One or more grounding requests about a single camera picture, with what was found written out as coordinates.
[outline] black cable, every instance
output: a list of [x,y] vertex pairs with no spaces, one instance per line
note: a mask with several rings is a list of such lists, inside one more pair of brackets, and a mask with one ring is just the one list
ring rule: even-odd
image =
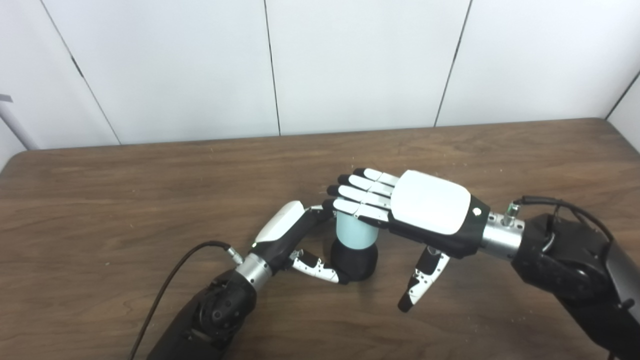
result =
[[171,282],[171,280],[173,279],[175,274],[178,272],[178,270],[180,270],[180,267],[191,257],[191,255],[193,255],[196,251],[202,249],[203,247],[208,247],[208,246],[221,247],[225,251],[227,251],[228,249],[231,248],[231,245],[229,245],[227,243],[223,243],[221,241],[207,241],[207,242],[201,243],[201,244],[197,245],[196,247],[194,247],[193,249],[189,250],[189,252],[187,252],[182,257],[182,259],[180,259],[180,261],[178,261],[178,263],[175,265],[173,270],[171,270],[171,272],[169,273],[169,276],[164,281],[164,284],[162,284],[162,286],[160,287],[160,291],[158,292],[158,295],[156,295],[156,299],[154,300],[154,303],[151,305],[151,309],[149,309],[149,314],[147,314],[147,318],[145,319],[145,322],[142,324],[142,328],[140,329],[140,332],[138,333],[138,337],[136,338],[136,342],[133,343],[133,347],[131,348],[131,353],[129,354],[129,357],[127,358],[128,360],[133,360],[133,358],[136,356],[136,352],[138,351],[138,347],[140,346],[140,342],[142,342],[142,337],[145,335],[145,331],[147,331],[147,327],[149,326],[149,323],[151,322],[151,318],[153,317],[153,315],[154,315],[154,313],[156,311],[156,308],[158,307],[158,304],[160,303],[160,299],[162,299],[162,296],[164,295],[164,291],[166,290],[167,286],[169,286],[169,283]]
[[570,202],[566,202],[560,199],[555,199],[553,197],[542,197],[542,196],[523,196],[522,198],[513,201],[514,204],[519,205],[555,205],[562,206],[563,208],[567,208],[571,210],[572,213],[577,213],[587,218],[590,222],[594,223],[609,241],[614,241],[615,238],[613,234],[609,231],[607,226],[603,224],[597,217],[593,216],[591,213],[582,209],[576,205],[573,205]]

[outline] white wall panel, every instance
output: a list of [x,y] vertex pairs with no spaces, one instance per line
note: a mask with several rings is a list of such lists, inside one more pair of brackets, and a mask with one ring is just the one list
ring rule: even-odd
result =
[[123,143],[278,134],[262,1],[44,3]]
[[609,121],[640,152],[640,81],[631,86]]
[[118,143],[40,1],[0,0],[0,34],[0,112],[30,147]]
[[474,1],[438,126],[605,117],[640,67],[640,1]]
[[24,146],[0,119],[0,171],[2,171],[6,162],[20,151],[24,151]]
[[267,0],[282,134],[432,126],[468,0]]

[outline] white finger segment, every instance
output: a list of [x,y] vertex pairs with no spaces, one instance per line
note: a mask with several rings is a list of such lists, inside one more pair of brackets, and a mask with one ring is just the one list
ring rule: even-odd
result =
[[372,168],[366,168],[364,170],[364,176],[370,180],[377,181],[379,183],[395,186],[399,178],[386,172],[380,172],[373,170]]

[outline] wooden table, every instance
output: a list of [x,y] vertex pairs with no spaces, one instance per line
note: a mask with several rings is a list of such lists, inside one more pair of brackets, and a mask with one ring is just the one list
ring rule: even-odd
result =
[[[354,167],[428,172],[496,211],[525,193],[562,197],[599,216],[640,263],[640,156],[602,120],[29,151],[0,175],[0,359],[124,359],[188,249],[216,239],[244,254],[283,204],[319,204]],[[322,254],[333,237],[328,225],[303,246]],[[227,359],[606,357],[551,295],[484,254],[451,261],[403,314],[396,304],[422,247],[386,233],[378,246],[362,283],[272,278]],[[230,267],[218,249],[187,263],[139,357]]]

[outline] black fingertip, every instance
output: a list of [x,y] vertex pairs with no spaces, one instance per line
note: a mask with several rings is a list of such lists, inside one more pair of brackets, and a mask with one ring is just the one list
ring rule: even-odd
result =
[[327,210],[327,211],[335,211],[335,206],[333,206],[333,202],[334,201],[335,201],[335,199],[326,199],[322,203],[322,208]]
[[398,309],[400,309],[400,311],[402,311],[403,313],[407,313],[409,312],[409,310],[411,310],[412,307],[413,303],[411,302],[411,298],[409,297],[409,294],[405,293],[404,295],[402,295],[400,301],[398,302]]
[[349,182],[349,177],[351,177],[351,175],[346,175],[346,174],[342,174],[338,177],[338,183],[341,185],[350,185],[351,183]]
[[366,168],[364,168],[364,167],[359,167],[359,168],[357,168],[357,169],[355,169],[355,170],[353,171],[353,175],[366,177],[366,176],[364,176],[364,170],[366,170]]
[[340,188],[340,185],[330,185],[326,189],[326,193],[331,196],[340,196],[340,191],[338,190],[339,188]]

